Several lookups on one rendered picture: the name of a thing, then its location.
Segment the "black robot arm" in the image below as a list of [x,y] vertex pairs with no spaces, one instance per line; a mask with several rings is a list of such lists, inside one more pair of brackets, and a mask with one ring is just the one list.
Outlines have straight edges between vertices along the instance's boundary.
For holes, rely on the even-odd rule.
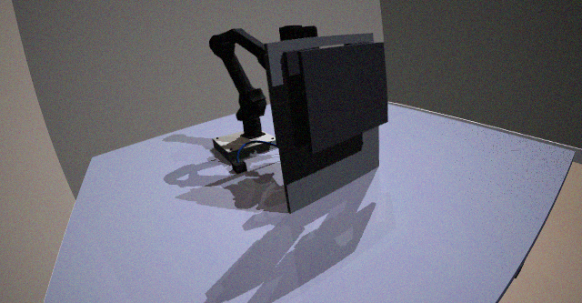
[[[301,25],[286,25],[279,28],[280,41],[293,40],[291,30]],[[221,57],[225,67],[231,76],[239,93],[240,105],[236,113],[237,120],[243,121],[244,134],[240,135],[249,139],[263,136],[260,116],[263,116],[266,109],[266,101],[261,88],[255,89],[251,86],[245,71],[237,60],[235,54],[235,44],[241,45],[248,52],[257,57],[259,64],[266,69],[264,54],[265,45],[259,40],[246,33],[244,29],[231,29],[221,35],[213,35],[209,40],[209,47],[215,55]]]

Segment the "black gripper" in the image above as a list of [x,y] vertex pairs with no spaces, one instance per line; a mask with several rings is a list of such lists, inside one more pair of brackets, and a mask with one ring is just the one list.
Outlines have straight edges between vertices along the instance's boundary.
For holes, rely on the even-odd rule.
[[315,25],[297,27],[291,30],[292,39],[306,38],[306,37],[317,37],[317,27]]

